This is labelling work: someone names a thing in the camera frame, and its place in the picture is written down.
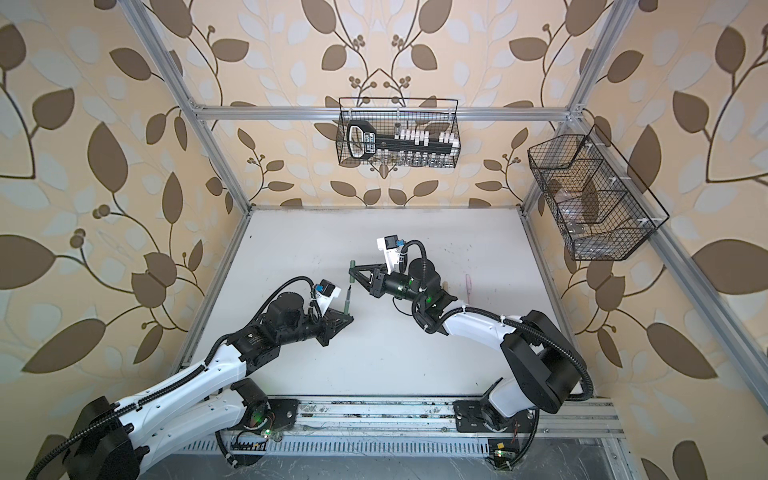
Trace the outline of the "green fountain pen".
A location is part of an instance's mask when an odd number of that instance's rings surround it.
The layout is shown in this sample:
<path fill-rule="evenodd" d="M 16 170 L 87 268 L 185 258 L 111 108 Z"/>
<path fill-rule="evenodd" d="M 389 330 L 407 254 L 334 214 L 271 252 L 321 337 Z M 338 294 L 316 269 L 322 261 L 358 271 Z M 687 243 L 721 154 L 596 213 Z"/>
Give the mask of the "green fountain pen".
<path fill-rule="evenodd" d="M 350 310 L 351 289 L 352 289 L 352 285 L 349 285 L 347 290 L 346 290 L 346 295 L 345 295 L 345 300 L 344 300 L 344 309 L 343 309 L 343 312 L 344 312 L 345 315 L 348 315 L 349 314 L 349 310 Z"/>

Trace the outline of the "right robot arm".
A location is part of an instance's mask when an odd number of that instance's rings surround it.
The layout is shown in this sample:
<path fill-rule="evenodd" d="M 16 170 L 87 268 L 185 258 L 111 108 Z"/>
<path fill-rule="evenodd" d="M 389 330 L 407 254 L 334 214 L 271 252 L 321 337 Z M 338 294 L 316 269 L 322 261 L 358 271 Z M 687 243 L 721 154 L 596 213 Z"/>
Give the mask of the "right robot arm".
<path fill-rule="evenodd" d="M 462 337 L 500 353 L 510 370 L 476 402 L 468 419 L 503 432 L 521 414 L 556 414 L 567 401 L 594 395 L 586 362 L 562 331 L 541 311 L 505 316 L 471 306 L 443 286 L 419 240 L 381 237 L 379 264 L 355 264 L 349 274 L 371 296 L 410 304 L 410 316 L 427 334 Z"/>

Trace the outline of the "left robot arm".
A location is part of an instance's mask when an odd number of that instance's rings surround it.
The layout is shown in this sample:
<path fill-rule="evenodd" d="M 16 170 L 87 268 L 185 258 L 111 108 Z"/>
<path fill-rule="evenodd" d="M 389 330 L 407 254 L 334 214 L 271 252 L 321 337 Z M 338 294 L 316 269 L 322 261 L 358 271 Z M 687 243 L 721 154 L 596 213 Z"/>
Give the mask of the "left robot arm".
<path fill-rule="evenodd" d="M 309 298 L 278 287 L 241 329 L 224 334 L 200 361 L 116 402 L 99 397 L 81 411 L 69 438 L 31 468 L 38 478 L 60 461 L 71 479 L 136 479 L 189 443 L 236 426 L 259 431 L 277 418 L 252 374 L 283 346 L 315 339 L 326 347 L 353 318 L 332 308 L 341 290 L 304 277 Z"/>

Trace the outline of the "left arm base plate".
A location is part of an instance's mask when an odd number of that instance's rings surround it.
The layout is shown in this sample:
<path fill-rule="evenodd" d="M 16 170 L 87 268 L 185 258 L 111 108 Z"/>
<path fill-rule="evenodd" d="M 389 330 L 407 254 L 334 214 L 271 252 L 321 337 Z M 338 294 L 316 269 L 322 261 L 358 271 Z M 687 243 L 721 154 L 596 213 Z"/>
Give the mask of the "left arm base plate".
<path fill-rule="evenodd" d="M 234 431 L 266 434 L 267 431 L 291 429 L 298 418 L 300 401 L 295 398 L 268 398 L 248 406 Z"/>

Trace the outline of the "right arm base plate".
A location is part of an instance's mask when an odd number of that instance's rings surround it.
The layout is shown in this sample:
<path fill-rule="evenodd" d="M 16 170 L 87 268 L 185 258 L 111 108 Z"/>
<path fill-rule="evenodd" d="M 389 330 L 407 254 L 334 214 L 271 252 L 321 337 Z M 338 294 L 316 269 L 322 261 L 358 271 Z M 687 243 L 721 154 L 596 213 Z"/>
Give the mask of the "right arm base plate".
<path fill-rule="evenodd" d="M 460 433 L 530 433 L 535 419 L 529 410 L 505 417 L 483 399 L 456 400 L 453 410 L 456 430 Z"/>

